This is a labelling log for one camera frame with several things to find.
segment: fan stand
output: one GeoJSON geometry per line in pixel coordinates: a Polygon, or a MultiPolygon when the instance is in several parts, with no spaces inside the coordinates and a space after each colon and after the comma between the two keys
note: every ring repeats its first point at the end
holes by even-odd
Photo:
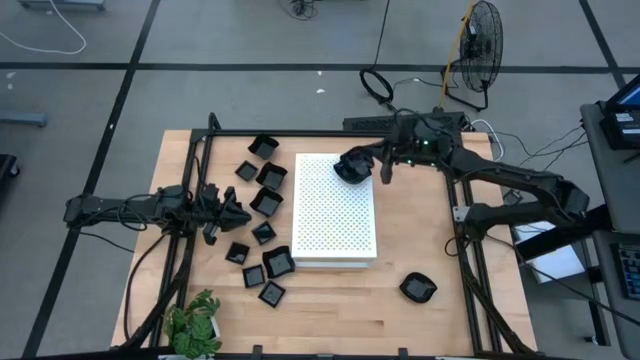
{"type": "MultiPolygon", "coordinates": [[[[456,66],[457,63],[460,63],[460,59],[452,62],[450,64],[450,68],[453,69],[454,66],[456,66]]],[[[451,93],[449,92],[449,87],[447,86],[447,84],[444,83],[444,73],[447,70],[447,67],[445,66],[444,68],[442,68],[442,70],[440,71],[440,75],[442,76],[442,86],[444,86],[444,91],[445,91],[445,95],[447,95],[449,98],[451,98],[452,100],[455,100],[461,104],[467,105],[471,108],[473,108],[475,111],[480,112],[486,108],[489,107],[489,95],[487,93],[487,90],[489,90],[489,84],[487,81],[482,81],[482,89],[483,89],[483,93],[484,93],[484,106],[480,107],[477,105],[474,105],[466,100],[462,100],[458,97],[455,97],[453,95],[451,95],[451,93]]]]}

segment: desk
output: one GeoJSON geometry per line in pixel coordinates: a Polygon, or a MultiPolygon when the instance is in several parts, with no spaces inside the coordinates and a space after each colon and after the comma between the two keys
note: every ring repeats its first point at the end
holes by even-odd
{"type": "MultiPolygon", "coordinates": [[[[189,145],[189,131],[167,131],[151,184],[179,184],[189,145]]],[[[452,220],[444,176],[433,168],[398,166],[393,181],[383,186],[374,169],[374,197],[378,259],[368,270],[357,272],[305,272],[276,279],[287,289],[277,309],[260,301],[261,288],[245,289],[241,267],[224,260],[231,241],[251,246],[245,267],[261,263],[263,251],[289,245],[293,210],[295,154],[305,152],[343,153],[367,138],[277,138],[280,146],[270,159],[289,170],[279,193],[284,197],[278,212],[269,219],[277,238],[259,247],[250,230],[264,218],[248,207],[260,189],[255,181],[244,182],[234,170],[244,160],[261,167],[265,161],[249,153],[253,137],[216,136],[213,140],[207,182],[221,191],[235,186],[238,199],[249,208],[253,220],[243,228],[219,233],[216,245],[207,246],[198,234],[189,278],[187,301],[205,288],[214,290],[222,307],[216,314],[223,342],[221,352],[250,353],[261,344],[265,353],[335,353],[392,355],[406,347],[412,355],[472,355],[458,260],[444,254],[444,244],[453,236],[452,220]],[[427,304],[406,299],[398,285],[404,277],[419,271],[429,276],[438,291],[427,304]]],[[[491,157],[486,134],[464,134],[465,146],[481,156],[491,157]]],[[[195,174],[191,180],[192,190],[195,174]]],[[[477,202],[500,204],[498,186],[472,184],[477,202]]],[[[507,227],[491,234],[509,239],[507,227]]],[[[150,227],[140,234],[133,263],[159,236],[150,227]]],[[[136,274],[130,324],[132,329],[146,317],[158,297],[168,240],[152,252],[136,274]]],[[[511,249],[484,242],[486,265],[496,307],[523,342],[535,347],[533,329],[511,249]]],[[[122,309],[112,343],[124,341],[122,309]]],[[[484,313],[479,321],[484,321],[484,313]]],[[[483,347],[490,349],[488,331],[482,328],[483,347]]]]}
{"type": "Polygon", "coordinates": [[[618,232],[640,234],[637,212],[640,204],[640,160],[623,163],[637,151],[611,149],[600,127],[604,115],[599,105],[582,105],[580,112],[611,224],[618,232]]]}

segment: white cable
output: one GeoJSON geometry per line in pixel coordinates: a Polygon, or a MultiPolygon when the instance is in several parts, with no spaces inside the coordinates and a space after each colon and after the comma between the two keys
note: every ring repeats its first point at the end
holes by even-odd
{"type": "Polygon", "coordinates": [[[485,125],[487,125],[487,127],[489,128],[489,130],[491,130],[491,133],[493,134],[493,138],[496,139],[496,142],[498,143],[498,147],[500,147],[500,156],[498,156],[497,159],[495,159],[494,161],[500,161],[502,160],[502,157],[504,156],[504,146],[502,146],[502,142],[500,141],[500,139],[498,139],[498,135],[496,134],[496,132],[493,130],[493,126],[491,126],[491,124],[489,124],[486,120],[482,120],[482,119],[477,119],[477,120],[473,120],[471,122],[471,125],[477,123],[477,122],[481,122],[485,125]]]}
{"type": "Polygon", "coordinates": [[[82,36],[82,34],[80,34],[80,32],[78,32],[78,30],[76,30],[76,28],[73,27],[73,25],[71,25],[67,19],[64,18],[64,16],[62,16],[62,14],[60,14],[60,11],[58,11],[58,8],[56,7],[56,5],[53,3],[53,0],[49,0],[49,2],[51,3],[51,6],[53,7],[53,10],[55,10],[56,14],[58,14],[58,16],[60,17],[60,19],[62,19],[62,21],[65,22],[65,24],[67,24],[71,30],[73,30],[73,32],[75,32],[78,37],[80,37],[80,39],[82,40],[82,47],[76,51],[62,51],[62,50],[47,50],[47,49],[36,49],[36,48],[32,48],[29,46],[25,46],[22,44],[18,44],[17,42],[11,40],[7,35],[5,35],[3,32],[0,31],[0,36],[2,36],[3,38],[7,39],[10,43],[12,43],[13,45],[25,49],[25,50],[30,50],[30,51],[36,51],[36,52],[42,52],[42,53],[53,53],[53,54],[63,54],[63,55],[76,55],[81,53],[86,47],[87,47],[87,40],[85,40],[85,38],[82,36]]]}

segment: floor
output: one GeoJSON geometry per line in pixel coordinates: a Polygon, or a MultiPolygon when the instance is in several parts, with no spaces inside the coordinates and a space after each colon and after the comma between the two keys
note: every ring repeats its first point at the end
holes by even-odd
{"type": "MultiPolygon", "coordinates": [[[[504,73],[490,89],[490,107],[478,114],[446,101],[445,109],[519,135],[531,151],[576,127],[581,104],[609,98],[640,73],[635,0],[493,3],[505,31],[504,73]]],[[[322,1],[315,18],[299,22],[277,0],[107,0],[105,12],[64,8],[87,39],[81,54],[33,53],[0,39],[0,108],[44,111],[50,119],[45,128],[0,125],[0,153],[22,164],[0,208],[0,358],[25,349],[65,243],[65,201],[85,186],[104,197],[147,192],[165,129],[204,127],[210,111],[224,128],[254,129],[341,129],[345,117],[387,114],[357,73],[373,61],[385,4],[322,1]],[[139,39],[141,30],[148,37],[139,39]],[[103,138],[111,139],[104,164],[96,157],[105,154],[98,152],[103,138]],[[92,166],[99,177],[89,176],[92,166]]],[[[379,63],[393,71],[384,76],[438,82],[437,65],[447,61],[466,6],[392,2],[379,63]]],[[[33,47],[79,46],[55,13],[15,1],[0,3],[0,31],[33,47]]],[[[429,111],[439,93],[411,82],[398,87],[394,104],[429,111]]],[[[459,94],[480,100],[468,90],[459,94]]],[[[514,139],[502,141],[506,163],[526,158],[514,139]]],[[[597,206],[603,199],[587,146],[567,151],[550,170],[575,181],[597,206]]],[[[528,164],[541,169],[551,160],[528,164]]],[[[135,234],[120,226],[91,230],[134,246],[135,234]]],[[[80,237],[38,355],[108,348],[130,260],[129,253],[80,237]]],[[[541,351],[622,358],[615,338],[612,347],[582,341],[593,333],[586,302],[522,276],[541,351]]],[[[584,279],[572,281],[584,286],[584,279]]]]}

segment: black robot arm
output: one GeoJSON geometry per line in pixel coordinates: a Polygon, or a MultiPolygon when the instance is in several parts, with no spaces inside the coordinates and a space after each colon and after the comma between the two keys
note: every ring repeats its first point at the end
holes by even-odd
{"type": "Polygon", "coordinates": [[[72,228],[100,222],[155,224],[163,231],[175,230],[183,235],[190,229],[187,224],[195,222],[204,226],[205,241],[213,245],[218,229],[227,232],[251,221],[251,215],[237,201],[233,187],[227,188],[223,201],[218,199],[218,193],[214,184],[208,184],[202,187],[197,199],[185,196],[180,185],[158,189],[153,195],[136,195],[124,200],[80,195],[67,201],[64,221],[72,228]]]}
{"type": "Polygon", "coordinates": [[[416,123],[415,119],[404,120],[384,140],[347,151],[334,169],[346,182],[358,183],[371,175],[373,159],[377,159],[382,164],[382,183],[388,184],[393,175],[393,165],[426,165],[436,167],[458,181],[483,180],[528,192],[538,199],[514,206],[473,204],[454,208],[456,223],[471,239],[483,239],[487,230],[499,224],[517,225],[546,220],[565,226],[584,219],[589,197],[562,176],[483,159],[456,143],[453,136],[445,131],[432,129],[428,136],[417,136],[414,131],[416,123]]]}

